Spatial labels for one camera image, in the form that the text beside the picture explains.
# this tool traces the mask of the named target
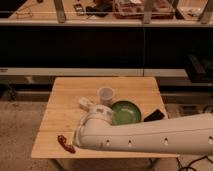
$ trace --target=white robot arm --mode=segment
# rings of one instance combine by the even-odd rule
[[[213,155],[213,115],[112,126],[112,110],[95,105],[75,131],[74,144],[80,148]]]

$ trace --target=green bowl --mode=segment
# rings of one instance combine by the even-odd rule
[[[123,125],[141,122],[140,109],[130,101],[118,101],[112,105],[112,125]]]

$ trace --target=white cup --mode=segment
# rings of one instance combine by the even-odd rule
[[[112,105],[112,98],[114,97],[114,91],[111,87],[101,87],[98,89],[98,95],[100,98],[100,104],[110,107]]]

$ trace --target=wooden table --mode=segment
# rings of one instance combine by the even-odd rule
[[[153,77],[66,77],[55,80],[46,111],[41,122],[33,149],[32,158],[163,158],[177,157],[172,154],[141,152],[102,152],[75,147],[76,153],[65,151],[57,142],[63,134],[72,141],[79,120],[86,114],[79,108],[78,100],[87,97],[98,102],[97,90],[110,86],[115,91],[113,101],[129,100],[142,112],[142,119],[156,109],[167,118],[155,78]]]
[[[108,20],[116,19],[113,13],[109,13],[105,17],[89,17],[88,15],[78,16],[74,10],[73,5],[81,3],[84,7],[95,6],[93,0],[62,0],[64,12],[67,20],[82,20],[82,19],[95,19],[95,20]],[[37,0],[27,0],[16,12],[14,12],[9,19],[32,19],[32,20],[57,20],[56,9],[53,0],[44,0],[42,3],[37,3]]]

